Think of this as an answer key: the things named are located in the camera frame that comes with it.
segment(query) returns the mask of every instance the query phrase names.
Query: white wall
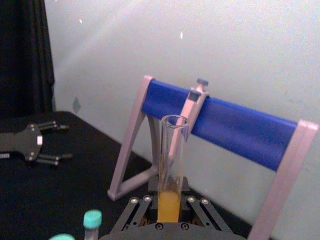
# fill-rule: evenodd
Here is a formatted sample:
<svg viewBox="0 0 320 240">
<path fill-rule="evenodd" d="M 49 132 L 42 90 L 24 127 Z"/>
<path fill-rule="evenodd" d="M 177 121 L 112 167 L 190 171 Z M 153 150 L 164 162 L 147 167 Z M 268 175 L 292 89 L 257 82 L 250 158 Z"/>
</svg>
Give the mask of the white wall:
<svg viewBox="0 0 320 240">
<path fill-rule="evenodd" d="M 320 123 L 318 0 L 45 3 L 57 110 L 73 111 L 77 97 L 77 115 L 117 141 L 146 74 L 187 89 L 201 77 L 217 98 Z M 147 159 L 149 141 L 144 124 L 134 151 Z M 320 235 L 319 143 L 273 232 L 280 240 Z M 191 186 L 253 223 L 274 173 L 197 137 L 188 144 Z"/>
</svg>

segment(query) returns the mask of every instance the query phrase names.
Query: black table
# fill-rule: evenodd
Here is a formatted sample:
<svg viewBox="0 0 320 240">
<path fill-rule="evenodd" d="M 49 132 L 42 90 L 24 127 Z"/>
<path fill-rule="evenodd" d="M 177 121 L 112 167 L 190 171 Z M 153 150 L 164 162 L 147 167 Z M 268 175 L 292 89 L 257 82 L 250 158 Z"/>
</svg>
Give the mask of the black table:
<svg viewBox="0 0 320 240">
<path fill-rule="evenodd" d="M 148 193 L 145 184 L 116 202 L 108 197 L 121 144 L 70 112 L 5 119 L 0 121 L 0 132 L 17 132 L 30 123 L 53 120 L 69 125 L 70 130 L 45 135 L 42 151 L 73 153 L 73 159 L 61 162 L 58 168 L 46 164 L 27 167 L 17 157 L 0 160 L 1 240 L 48 240 L 60 233 L 83 239 L 83 215 L 90 209 L 102 212 L 102 237 L 111 231 L 131 197 Z M 132 153 L 124 178 L 149 167 L 149 162 Z M 248 236 L 248 224 L 216 208 L 235 234 Z"/>
</svg>

